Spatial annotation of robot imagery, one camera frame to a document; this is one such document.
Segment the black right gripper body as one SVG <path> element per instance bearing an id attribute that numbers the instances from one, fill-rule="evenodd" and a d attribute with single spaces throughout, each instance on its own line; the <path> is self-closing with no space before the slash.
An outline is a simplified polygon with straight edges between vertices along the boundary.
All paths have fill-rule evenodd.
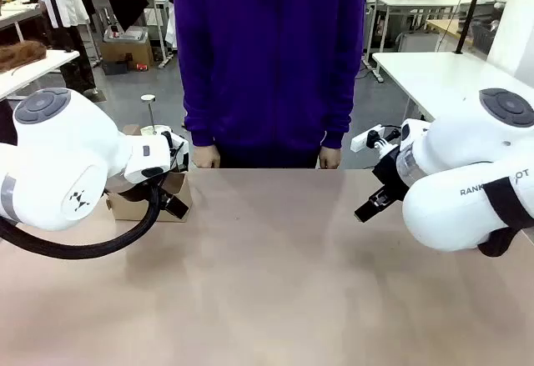
<path id="1" fill-rule="evenodd" d="M 380 200 L 403 200 L 409 190 L 397 171 L 396 160 L 399 153 L 399 147 L 395 146 L 380 159 L 372 170 L 375 177 L 383 184 L 375 192 L 375 196 Z"/>

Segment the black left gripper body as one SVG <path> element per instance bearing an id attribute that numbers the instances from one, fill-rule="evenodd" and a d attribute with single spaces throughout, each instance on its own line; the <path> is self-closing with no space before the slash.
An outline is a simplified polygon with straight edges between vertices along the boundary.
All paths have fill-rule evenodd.
<path id="1" fill-rule="evenodd" d="M 122 174 L 117 174 L 107 180 L 104 192 L 115 193 L 129 202 L 146 200 L 161 204 L 160 184 L 166 176 L 167 173 L 162 173 L 141 183 L 131 183 Z"/>

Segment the person's right hand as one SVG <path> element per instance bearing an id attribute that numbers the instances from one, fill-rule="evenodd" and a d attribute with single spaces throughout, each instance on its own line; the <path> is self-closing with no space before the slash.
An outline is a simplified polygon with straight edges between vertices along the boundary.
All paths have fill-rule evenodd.
<path id="1" fill-rule="evenodd" d="M 197 168 L 219 168 L 219 151 L 214 145 L 194 146 L 193 162 Z"/>

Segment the person's left hand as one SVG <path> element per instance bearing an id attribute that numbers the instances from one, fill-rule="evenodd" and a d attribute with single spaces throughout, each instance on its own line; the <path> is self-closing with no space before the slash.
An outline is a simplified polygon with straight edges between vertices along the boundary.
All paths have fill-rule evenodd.
<path id="1" fill-rule="evenodd" d="M 321 169 L 337 169 L 341 162 L 340 148 L 322 147 L 319 154 L 319 164 Z"/>

